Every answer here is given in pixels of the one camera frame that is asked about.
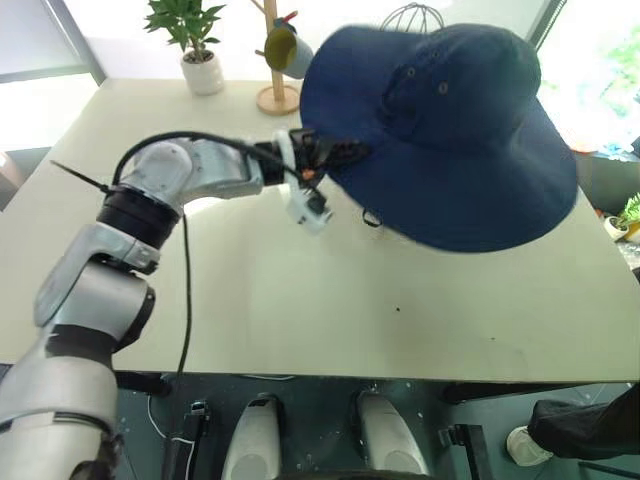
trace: black cable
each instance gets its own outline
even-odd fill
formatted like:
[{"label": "black cable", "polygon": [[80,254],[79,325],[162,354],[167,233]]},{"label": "black cable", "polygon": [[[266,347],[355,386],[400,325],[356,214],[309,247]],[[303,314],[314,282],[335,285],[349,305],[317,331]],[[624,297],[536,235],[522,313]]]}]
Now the black cable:
[{"label": "black cable", "polygon": [[191,343],[191,329],[193,326],[193,304],[191,294],[191,251],[189,250],[189,222],[187,216],[182,217],[182,232],[184,238],[184,260],[185,260],[185,274],[186,274],[186,302],[187,302],[187,325],[184,331],[184,342],[182,344],[182,353],[180,354],[180,361],[178,362],[178,368],[176,370],[176,380],[174,389],[174,398],[171,414],[169,416],[169,431],[164,441],[164,459],[162,461],[162,479],[169,480],[171,469],[169,466],[173,463],[170,452],[172,452],[173,442],[172,438],[175,437],[176,419],[179,416],[179,410],[182,408],[182,373],[184,371],[184,365],[187,361],[187,354],[189,353],[189,344]]},{"label": "black cable", "polygon": [[296,177],[296,179],[302,185],[304,185],[309,190],[312,190],[316,195],[319,195],[321,198],[324,198],[324,195],[320,193],[320,190],[318,190],[311,182],[309,182],[308,180],[305,180],[302,177],[302,174],[300,172],[296,171],[294,168],[291,168],[288,165],[285,165],[282,159],[276,157],[271,152],[263,150],[262,148],[255,147],[253,145],[248,145],[240,140],[232,140],[230,138],[214,135],[213,133],[193,132],[188,130],[161,133],[158,135],[153,135],[149,138],[145,138],[141,142],[136,143],[133,147],[131,147],[129,150],[125,152],[124,156],[118,162],[118,165],[116,166],[116,170],[113,173],[113,180],[111,181],[111,184],[115,186],[120,183],[120,178],[122,177],[122,172],[124,170],[124,167],[127,165],[129,160],[131,160],[131,158],[133,158],[133,156],[136,153],[138,153],[140,150],[148,147],[153,143],[161,142],[163,140],[174,140],[176,138],[189,138],[191,140],[211,140],[212,142],[221,143],[223,145],[227,145],[229,147],[240,150],[241,152],[253,155],[254,157],[262,158],[263,160],[272,162],[275,165],[282,167],[283,170],[285,170],[286,172]]}]

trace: black bracket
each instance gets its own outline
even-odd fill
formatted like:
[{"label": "black bracket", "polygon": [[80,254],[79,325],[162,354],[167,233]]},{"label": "black bracket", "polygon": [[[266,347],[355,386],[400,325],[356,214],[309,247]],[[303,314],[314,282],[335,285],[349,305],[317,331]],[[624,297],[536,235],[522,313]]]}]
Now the black bracket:
[{"label": "black bracket", "polygon": [[459,445],[465,448],[472,480],[494,480],[482,425],[457,424],[439,433],[444,446]]},{"label": "black bracket", "polygon": [[197,400],[191,404],[189,413],[184,416],[180,438],[193,443],[180,441],[177,444],[178,451],[172,477],[175,480],[192,480],[200,440],[207,434],[210,419],[211,414],[206,401]]}]

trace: window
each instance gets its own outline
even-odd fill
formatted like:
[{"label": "window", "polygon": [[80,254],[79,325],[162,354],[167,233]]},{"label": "window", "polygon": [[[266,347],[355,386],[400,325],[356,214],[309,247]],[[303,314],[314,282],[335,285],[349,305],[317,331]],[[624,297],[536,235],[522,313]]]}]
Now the window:
[{"label": "window", "polygon": [[632,151],[640,136],[640,1],[569,1],[538,51],[538,97],[575,150]]}]

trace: green plant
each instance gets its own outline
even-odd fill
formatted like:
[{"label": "green plant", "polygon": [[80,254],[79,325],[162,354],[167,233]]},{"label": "green plant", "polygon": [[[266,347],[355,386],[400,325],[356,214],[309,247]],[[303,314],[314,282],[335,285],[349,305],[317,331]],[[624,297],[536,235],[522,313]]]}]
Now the green plant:
[{"label": "green plant", "polygon": [[191,63],[204,63],[211,58],[205,44],[219,43],[215,37],[208,36],[213,24],[220,20],[216,17],[224,5],[207,10],[202,9],[202,0],[151,0],[149,6],[153,13],[146,17],[149,22],[144,28],[154,32],[166,29],[171,35],[169,44],[177,43],[183,52],[191,46],[193,52],[185,56]]},{"label": "green plant", "polygon": [[624,229],[634,223],[640,223],[640,193],[627,200],[624,210],[618,215],[616,227]]}]

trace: white wall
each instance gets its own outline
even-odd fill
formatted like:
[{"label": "white wall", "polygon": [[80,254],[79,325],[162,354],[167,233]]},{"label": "white wall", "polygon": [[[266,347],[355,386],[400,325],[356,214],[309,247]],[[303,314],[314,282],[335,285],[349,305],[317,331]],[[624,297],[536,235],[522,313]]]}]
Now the white wall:
[{"label": "white wall", "polygon": [[[108,77],[178,78],[179,48],[167,46],[163,31],[148,34],[145,0],[66,0]],[[220,4],[205,0],[205,4]],[[292,22],[315,50],[329,34],[349,23],[379,25],[408,0],[280,0],[281,15],[298,10]],[[432,0],[446,24],[475,22],[503,26],[526,37],[546,0]],[[249,0],[228,0],[215,24],[222,40],[215,51],[228,79],[268,79],[269,70],[253,51],[262,49],[265,22]]]}]

